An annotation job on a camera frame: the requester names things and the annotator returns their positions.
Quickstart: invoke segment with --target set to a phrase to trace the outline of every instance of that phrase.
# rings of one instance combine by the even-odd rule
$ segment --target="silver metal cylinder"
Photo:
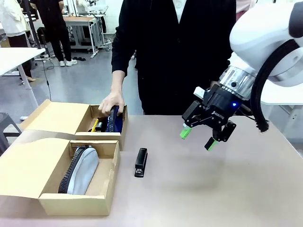
[[[250,99],[251,88],[256,79],[256,73],[249,74],[234,66],[229,66],[220,77],[221,87],[242,100]]]

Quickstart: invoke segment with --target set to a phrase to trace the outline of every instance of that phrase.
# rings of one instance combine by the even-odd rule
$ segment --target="box flap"
[[[47,138],[11,146],[0,157],[0,195],[38,199],[69,142]]]
[[[46,100],[22,124],[24,130],[75,134],[89,104],[56,103]]]

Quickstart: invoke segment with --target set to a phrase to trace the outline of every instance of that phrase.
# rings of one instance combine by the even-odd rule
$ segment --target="black jacket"
[[[178,23],[172,0],[124,0],[113,42],[113,71],[127,72],[137,50],[147,114],[181,115],[228,67],[236,0],[187,0]]]

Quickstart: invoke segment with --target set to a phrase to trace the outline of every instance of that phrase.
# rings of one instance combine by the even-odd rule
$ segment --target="cardboard box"
[[[91,145],[100,158],[85,195],[58,194],[76,146]],[[48,215],[109,215],[120,162],[118,141],[47,138],[12,146],[0,157],[0,195],[39,199]]]
[[[70,134],[71,140],[117,140],[123,150],[127,128],[127,107],[123,111],[123,128],[119,132],[88,132],[97,118],[105,117],[99,105],[57,103],[45,100],[24,122],[24,130],[50,131]]]

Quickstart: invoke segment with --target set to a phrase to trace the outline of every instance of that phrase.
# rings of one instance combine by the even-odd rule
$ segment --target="plastic chair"
[[[4,132],[9,125],[13,125],[18,132]],[[0,113],[0,156],[9,148],[7,137],[18,137],[21,133],[21,130],[7,113]]]

